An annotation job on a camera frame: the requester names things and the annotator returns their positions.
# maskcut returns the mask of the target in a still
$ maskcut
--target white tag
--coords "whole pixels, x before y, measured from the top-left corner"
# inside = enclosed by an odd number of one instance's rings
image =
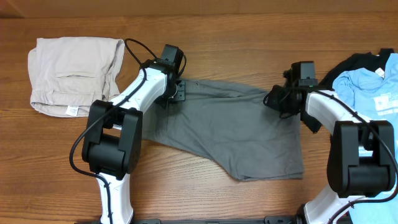
[[[67,112],[65,112],[65,114],[70,116],[77,116],[78,111],[79,111],[79,106],[68,106]]]
[[[378,74],[381,78],[385,78],[386,76],[385,76],[385,73],[384,73],[384,71],[383,71],[383,69],[381,69],[381,68],[378,68],[376,71],[376,74]]]

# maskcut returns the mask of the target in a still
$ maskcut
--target gray cloth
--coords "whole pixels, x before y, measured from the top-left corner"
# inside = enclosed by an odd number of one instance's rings
[[[185,101],[144,115],[142,137],[216,161],[238,180],[303,177],[300,116],[279,119],[266,91],[211,80],[186,80]]]

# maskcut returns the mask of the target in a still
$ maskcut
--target blue cloth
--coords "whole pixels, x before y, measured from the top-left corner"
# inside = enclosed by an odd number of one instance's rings
[[[395,155],[398,148],[398,54],[391,54],[386,71],[371,72],[365,68],[343,72],[334,82],[338,97],[361,114],[374,120],[385,119],[394,127]],[[360,151],[360,156],[369,156]],[[373,199],[386,198],[382,192]],[[349,211],[354,224],[398,223],[398,198],[386,203],[360,203]]]

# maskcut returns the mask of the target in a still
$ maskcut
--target wooden surface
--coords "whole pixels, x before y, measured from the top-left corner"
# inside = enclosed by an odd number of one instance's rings
[[[395,0],[0,0],[0,8],[1,2],[26,18],[398,12]]]
[[[395,13],[256,16],[113,17],[0,20],[0,223],[73,223],[101,215],[95,179],[74,172],[70,147],[86,118],[53,118],[30,107],[27,54],[38,37],[100,36],[164,44],[187,55],[184,78],[227,80],[270,90],[293,62],[314,60],[317,78],[355,52],[398,48]],[[142,60],[149,54],[133,51]],[[129,54],[118,77],[124,90],[137,75]],[[330,147],[324,128],[302,126],[303,180],[238,182],[217,164],[144,141],[131,178],[137,218],[262,218],[293,214],[326,184]],[[75,154],[79,167],[88,166]]]

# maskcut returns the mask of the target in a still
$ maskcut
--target black cloth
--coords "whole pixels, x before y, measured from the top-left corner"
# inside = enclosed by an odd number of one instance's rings
[[[353,54],[345,61],[339,63],[334,69],[330,70],[319,85],[327,87],[332,90],[332,85],[335,79],[343,72],[365,68],[369,71],[375,72],[378,68],[386,70],[386,63],[390,54],[394,53],[394,49],[380,49],[379,56],[373,55],[371,52],[366,54]]]

